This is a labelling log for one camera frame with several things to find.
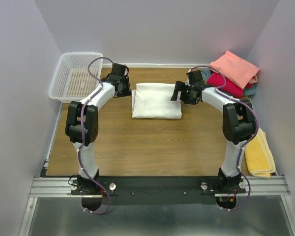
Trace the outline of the white floral t shirt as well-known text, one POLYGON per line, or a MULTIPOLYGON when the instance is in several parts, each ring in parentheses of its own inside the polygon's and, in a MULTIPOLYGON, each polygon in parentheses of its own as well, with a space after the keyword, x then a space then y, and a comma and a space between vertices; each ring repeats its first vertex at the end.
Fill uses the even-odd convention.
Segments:
POLYGON ((180 101, 171 101, 174 84, 138 83, 132 90, 132 118, 181 119, 180 101))

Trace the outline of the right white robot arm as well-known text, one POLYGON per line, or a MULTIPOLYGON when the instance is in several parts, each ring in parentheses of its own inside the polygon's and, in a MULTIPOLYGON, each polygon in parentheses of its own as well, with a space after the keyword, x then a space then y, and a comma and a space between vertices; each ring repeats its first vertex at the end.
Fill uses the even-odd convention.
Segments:
POLYGON ((188 81, 175 83, 171 101, 196 105, 205 102, 222 113, 222 132, 227 140, 224 162, 217 176, 202 177, 205 194, 245 191, 241 164, 247 144, 257 135, 259 125, 249 100, 235 99, 207 85, 200 70, 187 73, 188 81))

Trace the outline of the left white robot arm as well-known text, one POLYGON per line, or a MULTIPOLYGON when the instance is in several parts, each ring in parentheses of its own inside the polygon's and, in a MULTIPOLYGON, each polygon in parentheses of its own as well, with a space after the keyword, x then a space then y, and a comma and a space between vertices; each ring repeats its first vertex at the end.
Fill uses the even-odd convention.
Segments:
POLYGON ((69 103, 65 134, 76 149, 79 172, 77 180, 71 183, 73 194, 97 194, 103 187, 96 179, 99 175, 94 155, 94 142, 99 132, 98 113, 104 104, 112 98, 131 95, 129 68, 113 63, 111 72, 99 79, 87 67, 88 73, 99 83, 98 87, 79 102, 69 103))

